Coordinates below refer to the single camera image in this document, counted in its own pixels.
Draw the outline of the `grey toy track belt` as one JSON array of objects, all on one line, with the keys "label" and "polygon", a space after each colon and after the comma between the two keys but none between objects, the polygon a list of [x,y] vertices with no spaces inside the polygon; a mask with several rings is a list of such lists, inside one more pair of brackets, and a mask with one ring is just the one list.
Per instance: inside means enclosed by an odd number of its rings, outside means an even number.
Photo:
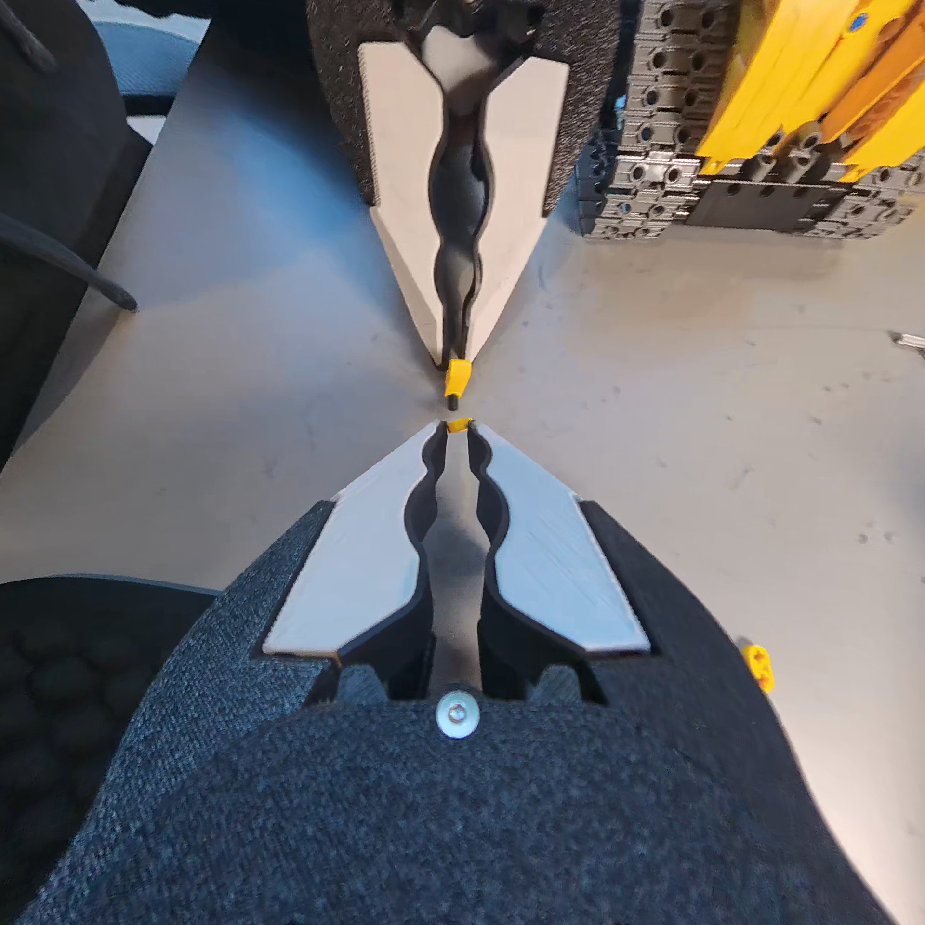
[{"label": "grey toy track belt", "polygon": [[614,69],[575,168],[586,238],[658,237],[686,209],[722,78],[713,2],[621,2]]},{"label": "grey toy track belt", "polygon": [[879,166],[849,185],[839,202],[805,231],[808,237],[870,239],[903,223],[924,201],[924,149],[896,166]]}]

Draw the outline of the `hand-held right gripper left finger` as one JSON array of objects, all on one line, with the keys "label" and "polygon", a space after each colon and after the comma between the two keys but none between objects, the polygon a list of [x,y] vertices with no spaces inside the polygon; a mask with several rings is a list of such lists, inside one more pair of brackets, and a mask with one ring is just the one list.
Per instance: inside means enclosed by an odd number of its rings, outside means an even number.
[{"label": "hand-held right gripper left finger", "polygon": [[392,700],[422,700],[436,638],[424,540],[437,517],[448,426],[432,422],[321,504],[323,524],[262,633],[262,659],[372,669]]}]

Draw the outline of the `grey desk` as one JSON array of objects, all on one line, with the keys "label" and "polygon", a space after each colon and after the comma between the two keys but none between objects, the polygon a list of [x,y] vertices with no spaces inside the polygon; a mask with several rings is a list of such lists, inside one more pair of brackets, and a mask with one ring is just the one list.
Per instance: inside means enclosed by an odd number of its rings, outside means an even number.
[{"label": "grey desk", "polygon": [[[2,473],[2,581],[217,590],[445,413],[314,75],[214,22]],[[923,923],[923,215],[844,243],[572,234],[462,414],[769,650],[820,810]]]}]

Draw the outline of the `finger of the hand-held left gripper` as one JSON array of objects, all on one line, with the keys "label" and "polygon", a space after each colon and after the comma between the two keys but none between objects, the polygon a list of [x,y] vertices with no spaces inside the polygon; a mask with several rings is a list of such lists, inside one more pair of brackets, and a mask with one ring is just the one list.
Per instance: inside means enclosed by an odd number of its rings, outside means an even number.
[{"label": "finger of the hand-held left gripper", "polygon": [[570,66],[529,56],[485,98],[481,152],[487,206],[476,235],[474,289],[464,311],[462,357],[485,346],[543,232],[546,195]]},{"label": "finger of the hand-held left gripper", "polygon": [[415,329],[435,367],[446,364],[446,309],[436,283],[442,247],[432,204],[446,140],[444,88],[401,41],[358,48],[373,170],[370,214]]}]

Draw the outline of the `yellow building-block toy vehicle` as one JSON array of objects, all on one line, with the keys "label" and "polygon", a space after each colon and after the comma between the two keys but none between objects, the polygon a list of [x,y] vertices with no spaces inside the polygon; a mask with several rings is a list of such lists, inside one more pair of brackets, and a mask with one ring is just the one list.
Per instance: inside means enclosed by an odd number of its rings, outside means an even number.
[{"label": "yellow building-block toy vehicle", "polygon": [[923,147],[922,1],[743,2],[685,223],[805,236]]}]

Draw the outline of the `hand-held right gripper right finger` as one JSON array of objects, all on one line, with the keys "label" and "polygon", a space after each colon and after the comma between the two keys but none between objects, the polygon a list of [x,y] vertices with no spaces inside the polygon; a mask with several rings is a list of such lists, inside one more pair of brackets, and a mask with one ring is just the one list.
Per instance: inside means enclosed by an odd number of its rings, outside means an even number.
[{"label": "hand-held right gripper right finger", "polygon": [[477,625],[486,696],[525,700],[563,666],[605,701],[592,666],[647,658],[652,641],[585,513],[584,500],[484,423],[466,430],[489,541]]}]

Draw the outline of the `black quilted pad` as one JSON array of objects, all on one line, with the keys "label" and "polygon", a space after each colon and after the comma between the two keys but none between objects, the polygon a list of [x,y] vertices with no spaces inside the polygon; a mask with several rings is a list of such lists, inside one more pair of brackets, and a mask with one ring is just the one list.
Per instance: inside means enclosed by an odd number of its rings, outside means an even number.
[{"label": "black quilted pad", "polygon": [[1,921],[36,896],[132,714],[218,592],[64,575],[1,586]]}]

